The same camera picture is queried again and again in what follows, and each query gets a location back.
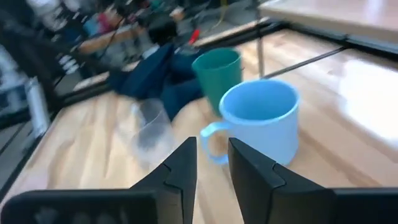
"dark blue fabric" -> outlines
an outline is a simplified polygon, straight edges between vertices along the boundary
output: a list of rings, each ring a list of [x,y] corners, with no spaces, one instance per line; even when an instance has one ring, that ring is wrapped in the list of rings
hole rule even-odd
[[[138,100],[158,98],[170,118],[189,102],[203,97],[192,62],[195,55],[174,54],[174,46],[166,44],[142,60],[131,72],[110,72],[108,83],[120,95]]]

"wire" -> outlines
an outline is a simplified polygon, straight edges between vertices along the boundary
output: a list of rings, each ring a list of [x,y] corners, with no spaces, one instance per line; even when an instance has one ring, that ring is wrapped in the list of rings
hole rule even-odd
[[[228,7],[228,2],[227,2],[227,0],[220,0],[220,4],[221,4],[221,14],[220,14],[219,21],[213,27],[211,27],[208,30],[205,30],[201,34],[206,34],[207,32],[209,32],[209,31],[213,30],[214,28],[218,27],[224,21],[224,17],[225,17],[225,14],[226,14],[226,9]]]
[[[124,20],[124,19],[120,19],[120,21],[118,22],[118,24],[116,24],[116,27],[117,27],[117,28],[116,28],[116,30],[114,31],[114,33],[112,34],[112,36],[111,36],[111,38],[110,38],[110,40],[109,40],[107,46],[106,46],[105,49],[104,49],[104,52],[98,57],[98,60],[101,60],[101,59],[104,57],[104,55],[106,54],[106,52],[108,51],[109,47],[110,47],[111,44],[112,44],[113,39],[115,38],[116,34],[118,33],[119,28],[121,27],[121,23],[122,23],[123,20]]]

